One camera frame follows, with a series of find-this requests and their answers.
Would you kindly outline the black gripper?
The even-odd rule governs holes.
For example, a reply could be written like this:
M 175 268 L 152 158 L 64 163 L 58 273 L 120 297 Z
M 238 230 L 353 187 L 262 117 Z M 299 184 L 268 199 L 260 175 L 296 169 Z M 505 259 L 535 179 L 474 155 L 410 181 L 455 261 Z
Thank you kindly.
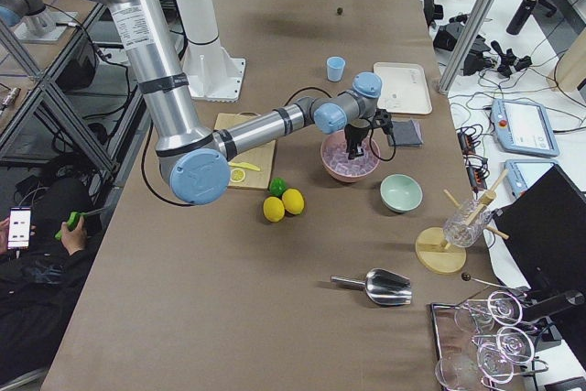
M 348 158 L 362 157 L 364 155 L 363 141 L 370 129 L 371 122 L 367 118 L 355 119 L 344 127 Z

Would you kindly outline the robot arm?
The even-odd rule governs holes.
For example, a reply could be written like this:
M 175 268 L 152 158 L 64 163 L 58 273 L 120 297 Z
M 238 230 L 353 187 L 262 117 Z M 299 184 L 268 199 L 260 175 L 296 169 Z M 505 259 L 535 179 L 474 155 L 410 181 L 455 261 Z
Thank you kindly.
M 191 205 L 217 200 L 230 181 L 229 160 L 308 125 L 331 134 L 374 116 L 382 81 L 362 72 L 331 100 L 305 97 L 267 114 L 213 131 L 201 124 L 159 0 L 95 0 L 114 20 L 158 134 L 163 179 Z

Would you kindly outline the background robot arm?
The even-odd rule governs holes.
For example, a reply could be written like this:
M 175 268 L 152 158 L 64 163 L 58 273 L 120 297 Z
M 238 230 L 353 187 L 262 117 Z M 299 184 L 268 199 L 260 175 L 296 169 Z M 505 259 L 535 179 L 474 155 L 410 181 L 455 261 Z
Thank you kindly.
M 53 11 L 43 0 L 1 0 L 1 21 L 25 43 L 56 43 L 77 15 Z

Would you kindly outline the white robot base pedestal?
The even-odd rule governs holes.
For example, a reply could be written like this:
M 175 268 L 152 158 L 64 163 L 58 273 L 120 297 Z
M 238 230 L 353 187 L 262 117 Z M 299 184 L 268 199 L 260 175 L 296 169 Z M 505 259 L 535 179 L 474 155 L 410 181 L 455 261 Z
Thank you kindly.
M 223 47 L 212 0 L 176 0 L 188 43 L 182 69 L 196 100 L 236 102 L 246 61 Z

